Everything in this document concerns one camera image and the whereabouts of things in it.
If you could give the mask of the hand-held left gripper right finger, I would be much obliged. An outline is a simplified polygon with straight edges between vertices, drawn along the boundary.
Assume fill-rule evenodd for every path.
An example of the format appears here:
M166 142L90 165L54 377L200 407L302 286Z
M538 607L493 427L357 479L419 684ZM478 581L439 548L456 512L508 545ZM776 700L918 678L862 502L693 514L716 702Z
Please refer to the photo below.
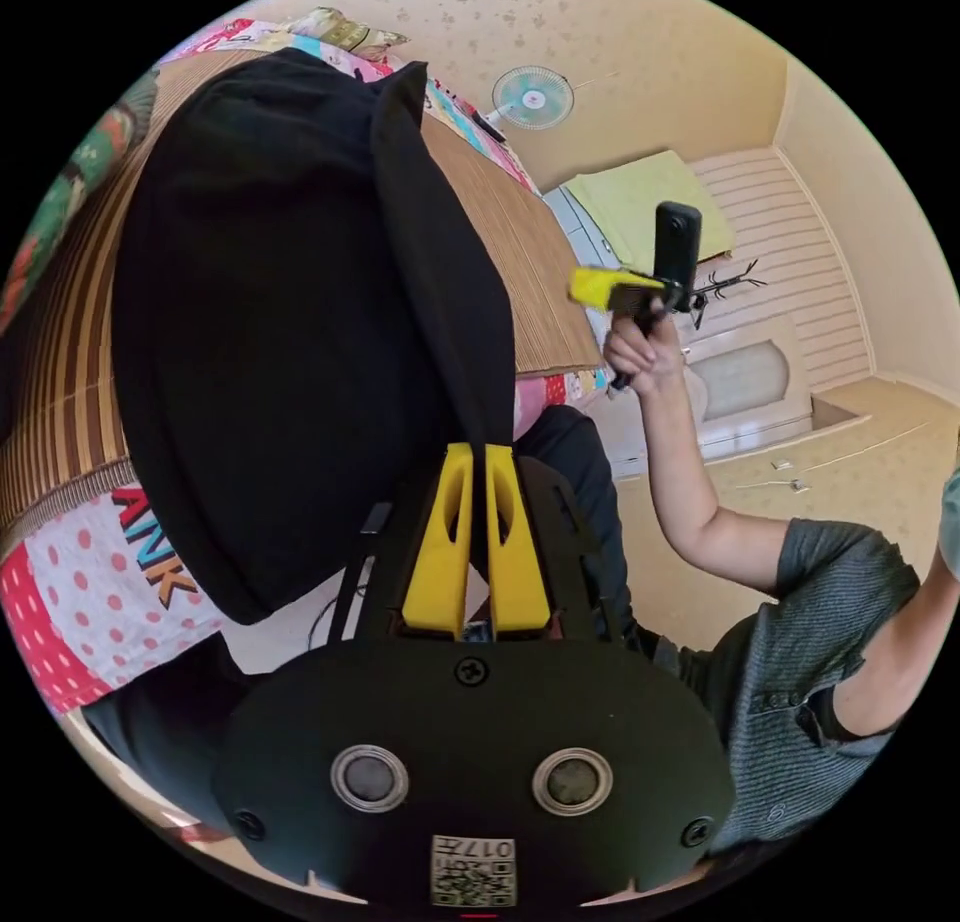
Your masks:
M549 602L510 447L485 447L485 492L493 633L539 633L549 622Z

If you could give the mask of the person's right hand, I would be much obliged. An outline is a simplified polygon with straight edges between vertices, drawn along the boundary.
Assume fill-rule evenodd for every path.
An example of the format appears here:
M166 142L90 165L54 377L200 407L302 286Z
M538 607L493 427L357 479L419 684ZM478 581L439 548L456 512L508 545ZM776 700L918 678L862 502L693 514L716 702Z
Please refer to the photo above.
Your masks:
M644 319L641 325L633 315L615 314L603 349L608 366L640 399L681 385L685 366L677 330L659 297Z

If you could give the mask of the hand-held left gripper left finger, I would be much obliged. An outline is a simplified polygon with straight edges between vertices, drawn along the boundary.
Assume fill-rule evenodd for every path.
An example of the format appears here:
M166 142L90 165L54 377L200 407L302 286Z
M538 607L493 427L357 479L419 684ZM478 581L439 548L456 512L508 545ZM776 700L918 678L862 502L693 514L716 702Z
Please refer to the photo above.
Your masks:
M463 628L473 529L474 456L468 444L452 444L402 606L412 631Z

